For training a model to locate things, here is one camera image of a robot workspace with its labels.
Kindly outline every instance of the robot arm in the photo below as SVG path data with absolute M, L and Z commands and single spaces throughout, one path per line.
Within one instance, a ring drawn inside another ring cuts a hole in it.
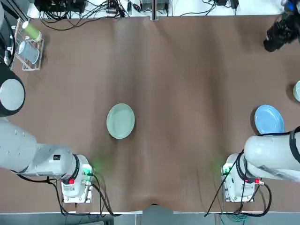
M 300 133 L 296 133 L 294 137 L 295 140 L 300 140 Z M 295 150 L 298 151 L 300 141 L 295 144 Z M 256 178 L 300 182 L 300 162 L 290 145 L 290 135 L 250 137 L 244 148 L 248 174 Z
M 24 176 L 51 176 L 61 180 L 65 202 L 86 203 L 92 172 L 87 159 L 75 155 L 69 147 L 38 144 L 35 137 L 0 118 L 0 168 Z
M 259 178 L 300 182 L 300 127 L 287 134 L 252 136 L 222 167 L 227 202 L 248 202 Z

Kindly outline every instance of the electronic device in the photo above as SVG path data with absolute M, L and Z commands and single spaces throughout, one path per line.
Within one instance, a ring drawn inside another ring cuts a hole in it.
M 215 0 L 218 6 L 225 6 L 227 4 L 227 0 Z
M 40 12 L 79 12 L 85 9 L 85 0 L 34 0 Z
M 282 1 L 285 12 L 267 31 L 263 44 L 268 52 L 280 49 L 300 37 L 300 0 Z
M 239 0 L 230 0 L 230 4 L 231 4 L 231 8 L 237 9 L 240 3 Z

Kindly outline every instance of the brown table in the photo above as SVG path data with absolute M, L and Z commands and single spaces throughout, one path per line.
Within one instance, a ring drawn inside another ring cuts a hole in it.
M 42 70 L 15 72 L 26 88 L 9 119 L 40 143 L 68 145 L 103 175 L 113 211 L 156 203 L 205 212 L 220 167 L 254 134 L 251 115 L 276 107 L 285 129 L 300 124 L 291 85 L 300 80 L 300 46 L 268 53 L 262 46 L 275 16 L 101 20 L 70 31 L 39 27 L 46 38 Z M 68 26 L 57 23 L 57 28 Z M 136 116 L 130 137 L 111 138 L 106 116 L 117 103 Z M 54 188 L 0 170 L 0 212 L 59 211 Z M 299 184 L 266 180 L 272 211 L 299 211 Z M 262 211 L 261 197 L 245 210 Z M 99 211 L 93 204 L 79 211 Z M 237 208 L 225 204 L 225 211 Z M 216 201 L 212 211 L 220 212 Z

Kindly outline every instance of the metal bracket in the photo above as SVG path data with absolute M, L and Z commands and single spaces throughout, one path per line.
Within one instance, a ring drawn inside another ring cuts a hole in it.
M 158 20 L 156 6 L 157 6 L 157 0 L 152 0 L 152 15 L 150 17 L 150 20 L 152 20 L 152 21 Z

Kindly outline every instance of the dish rack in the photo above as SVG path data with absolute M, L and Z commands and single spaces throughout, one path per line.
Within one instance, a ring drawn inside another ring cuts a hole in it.
M 42 38 L 39 42 L 34 42 L 30 39 L 29 36 L 26 35 L 25 31 L 22 29 L 23 23 L 21 19 L 18 19 L 17 25 L 12 26 L 11 28 L 15 31 L 15 57 L 21 61 L 22 63 L 22 70 L 23 71 L 35 71 L 41 69 L 41 62 L 43 57 L 43 49 L 44 49 L 44 42 L 45 40 Z M 19 45 L 22 41 L 26 41 L 35 49 L 38 49 L 40 54 L 36 63 L 31 63 L 29 60 L 25 59 L 23 56 L 18 54 Z

